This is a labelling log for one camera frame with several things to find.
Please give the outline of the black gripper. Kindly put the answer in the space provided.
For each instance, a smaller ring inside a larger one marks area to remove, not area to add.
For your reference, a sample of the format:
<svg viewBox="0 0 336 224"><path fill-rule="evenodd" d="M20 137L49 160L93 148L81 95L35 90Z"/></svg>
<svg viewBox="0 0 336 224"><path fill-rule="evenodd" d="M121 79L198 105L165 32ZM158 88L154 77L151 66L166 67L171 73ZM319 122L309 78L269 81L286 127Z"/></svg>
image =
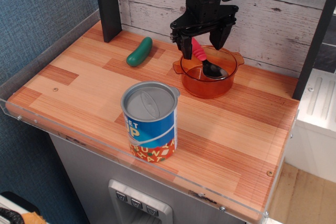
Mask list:
<svg viewBox="0 0 336 224"><path fill-rule="evenodd" d="M192 58L192 37L210 33L216 50L225 44L236 22L236 5L222 5L222 0L186 0L185 13L171 23L171 40L180 42L183 58Z"/></svg>

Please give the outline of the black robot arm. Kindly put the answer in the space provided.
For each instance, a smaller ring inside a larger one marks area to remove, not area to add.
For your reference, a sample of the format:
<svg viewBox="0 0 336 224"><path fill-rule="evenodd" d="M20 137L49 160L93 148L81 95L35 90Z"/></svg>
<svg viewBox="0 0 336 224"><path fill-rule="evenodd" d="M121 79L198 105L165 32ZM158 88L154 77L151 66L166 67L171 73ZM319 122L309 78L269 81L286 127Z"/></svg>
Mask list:
<svg viewBox="0 0 336 224"><path fill-rule="evenodd" d="M183 57L192 57L192 38L209 33L209 40L217 50L225 44L232 26L236 24L236 5L222 5L232 0L186 0L182 16L171 22L171 41L177 44Z"/></svg>

